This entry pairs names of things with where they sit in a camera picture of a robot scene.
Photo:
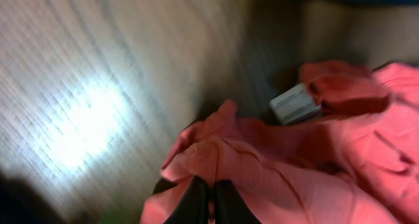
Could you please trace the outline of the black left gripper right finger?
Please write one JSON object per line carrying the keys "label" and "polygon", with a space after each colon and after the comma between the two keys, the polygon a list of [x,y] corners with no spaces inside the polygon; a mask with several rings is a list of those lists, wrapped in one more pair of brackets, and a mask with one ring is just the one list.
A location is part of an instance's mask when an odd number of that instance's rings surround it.
{"label": "black left gripper right finger", "polygon": [[231,180],[214,186],[216,224],[261,224],[247,207]]}

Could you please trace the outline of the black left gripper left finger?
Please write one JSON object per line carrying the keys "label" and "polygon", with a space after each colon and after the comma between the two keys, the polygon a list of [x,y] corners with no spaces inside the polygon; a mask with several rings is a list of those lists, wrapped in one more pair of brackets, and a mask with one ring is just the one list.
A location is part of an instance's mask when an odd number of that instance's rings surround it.
{"label": "black left gripper left finger", "polygon": [[208,224],[209,194],[206,182],[194,176],[181,200],[164,224]]}

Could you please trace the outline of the orange red t-shirt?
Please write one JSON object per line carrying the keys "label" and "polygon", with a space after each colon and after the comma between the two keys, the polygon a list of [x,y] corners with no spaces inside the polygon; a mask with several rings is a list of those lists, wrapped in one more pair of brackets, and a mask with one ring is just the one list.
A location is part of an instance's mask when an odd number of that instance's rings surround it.
{"label": "orange red t-shirt", "polygon": [[333,60],[304,64],[300,80],[320,118],[273,126],[227,100],[180,133],[161,168],[170,186],[140,221],[165,222],[198,176],[209,213],[215,183],[231,180],[261,223],[417,223],[418,68]]}

